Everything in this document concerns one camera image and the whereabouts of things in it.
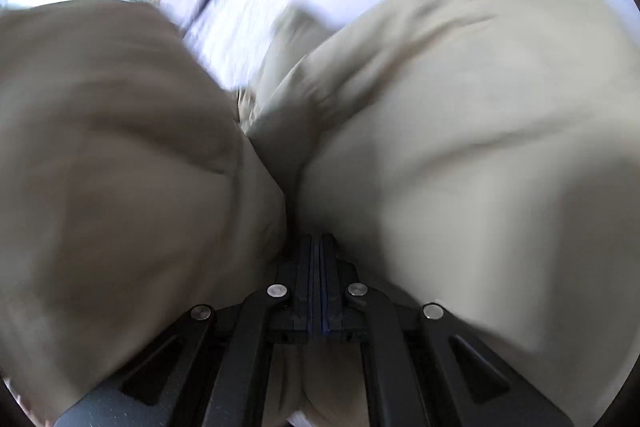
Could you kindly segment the beige puffer jacket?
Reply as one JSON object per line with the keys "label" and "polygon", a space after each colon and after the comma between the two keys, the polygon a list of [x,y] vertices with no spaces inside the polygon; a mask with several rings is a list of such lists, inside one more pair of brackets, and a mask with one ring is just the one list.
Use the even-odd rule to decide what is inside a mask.
{"label": "beige puffer jacket", "polygon": [[293,206],[577,426],[639,353],[639,47],[603,0],[298,6],[246,100],[146,3],[1,15],[1,373],[54,421],[265,284]]}

